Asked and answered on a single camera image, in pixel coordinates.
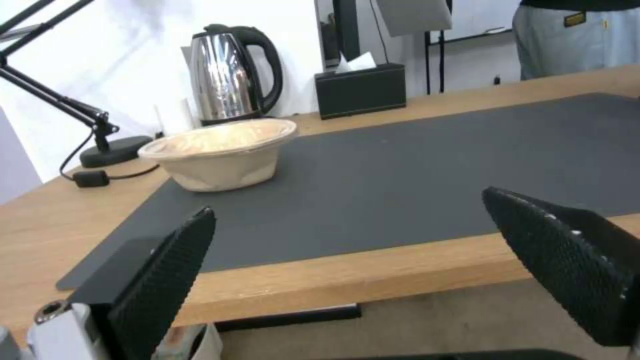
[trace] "electric kettle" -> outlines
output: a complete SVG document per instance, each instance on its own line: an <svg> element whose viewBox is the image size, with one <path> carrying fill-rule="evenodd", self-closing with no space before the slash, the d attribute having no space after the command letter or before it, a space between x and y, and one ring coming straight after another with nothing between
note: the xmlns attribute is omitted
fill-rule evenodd
<svg viewBox="0 0 640 360"><path fill-rule="evenodd" d="M256 28L206 26L191 41L191 88L203 126L259 118L282 93L282 66L275 46ZM273 72L273 87L265 96L247 46L264 50Z"/></svg>

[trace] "kettle handle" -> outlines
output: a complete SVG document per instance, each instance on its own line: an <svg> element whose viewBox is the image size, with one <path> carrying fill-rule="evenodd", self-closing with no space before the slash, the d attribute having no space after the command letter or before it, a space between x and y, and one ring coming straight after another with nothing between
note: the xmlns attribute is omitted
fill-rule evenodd
<svg viewBox="0 0 640 360"><path fill-rule="evenodd" d="M282 93L282 66L280 64L280 58L278 57L278 51L271 40L256 28L235 26L231 28L231 31L243 46L257 45L264 50L264 55L273 71L273 86L267 96L262 98L262 110L263 113L267 113L275 106Z"/></svg>

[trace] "black desk mat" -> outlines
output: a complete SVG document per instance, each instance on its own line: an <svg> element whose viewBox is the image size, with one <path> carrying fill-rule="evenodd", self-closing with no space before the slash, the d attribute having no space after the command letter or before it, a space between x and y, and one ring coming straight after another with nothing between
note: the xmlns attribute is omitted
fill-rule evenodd
<svg viewBox="0 0 640 360"><path fill-rule="evenodd" d="M613 216L640 212L639 184L640 102L613 95L304 136L266 183L191 193L169 180L58 288L204 204L218 216L210 272L492 233L489 185Z"/></svg>

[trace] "paper bowl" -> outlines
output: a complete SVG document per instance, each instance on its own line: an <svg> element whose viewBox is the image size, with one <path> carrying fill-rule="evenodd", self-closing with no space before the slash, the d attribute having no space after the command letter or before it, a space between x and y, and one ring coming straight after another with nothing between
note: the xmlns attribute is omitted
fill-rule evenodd
<svg viewBox="0 0 640 360"><path fill-rule="evenodd" d="M278 148L297 134L290 120L229 122L160 138L138 151L158 162L183 188L220 192L270 179Z"/></svg>

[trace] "black tissue box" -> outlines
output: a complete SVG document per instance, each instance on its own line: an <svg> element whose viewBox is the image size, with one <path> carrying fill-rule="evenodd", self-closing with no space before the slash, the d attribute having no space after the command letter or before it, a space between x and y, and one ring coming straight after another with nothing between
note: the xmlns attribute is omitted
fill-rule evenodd
<svg viewBox="0 0 640 360"><path fill-rule="evenodd" d="M404 108L404 65L384 64L342 74L316 74L316 94L323 120Z"/></svg>

